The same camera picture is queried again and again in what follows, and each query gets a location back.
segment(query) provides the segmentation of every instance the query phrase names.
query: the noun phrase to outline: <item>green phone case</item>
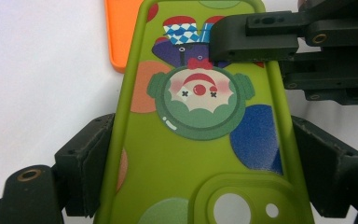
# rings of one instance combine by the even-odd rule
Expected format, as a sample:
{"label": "green phone case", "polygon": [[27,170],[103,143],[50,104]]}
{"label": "green phone case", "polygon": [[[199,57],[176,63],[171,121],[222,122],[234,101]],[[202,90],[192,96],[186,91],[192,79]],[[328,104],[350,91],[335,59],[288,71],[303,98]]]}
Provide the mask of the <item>green phone case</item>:
{"label": "green phone case", "polygon": [[95,223],[313,223],[276,62],[208,59],[258,0],[143,2]]}

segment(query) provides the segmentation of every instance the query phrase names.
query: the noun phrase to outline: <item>white backdrop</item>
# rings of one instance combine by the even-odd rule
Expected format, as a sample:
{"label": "white backdrop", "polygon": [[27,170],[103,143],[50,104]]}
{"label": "white backdrop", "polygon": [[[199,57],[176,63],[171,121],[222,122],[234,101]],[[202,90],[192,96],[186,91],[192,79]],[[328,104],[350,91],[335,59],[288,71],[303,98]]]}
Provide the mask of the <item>white backdrop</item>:
{"label": "white backdrop", "polygon": [[[296,0],[264,2],[267,11],[296,11]],[[103,0],[0,0],[0,197],[11,174],[51,166],[89,121],[115,112],[122,78],[109,62]],[[288,98],[293,115],[358,149],[358,106],[310,103],[302,91]],[[315,219],[352,223],[355,214]]]}

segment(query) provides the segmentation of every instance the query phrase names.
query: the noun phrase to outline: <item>orange object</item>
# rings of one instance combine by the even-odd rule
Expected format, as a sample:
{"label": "orange object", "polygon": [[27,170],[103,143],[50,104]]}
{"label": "orange object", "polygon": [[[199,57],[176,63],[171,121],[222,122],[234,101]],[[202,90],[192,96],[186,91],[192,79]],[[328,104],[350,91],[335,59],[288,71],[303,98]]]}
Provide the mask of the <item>orange object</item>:
{"label": "orange object", "polygon": [[143,0],[105,0],[110,62],[124,73],[129,57],[133,29]]}
{"label": "orange object", "polygon": [[153,75],[158,72],[168,73],[171,68],[166,63],[146,61],[138,65],[139,78],[135,81],[132,94],[131,112],[150,113],[156,111],[154,99],[146,95],[147,86]]}

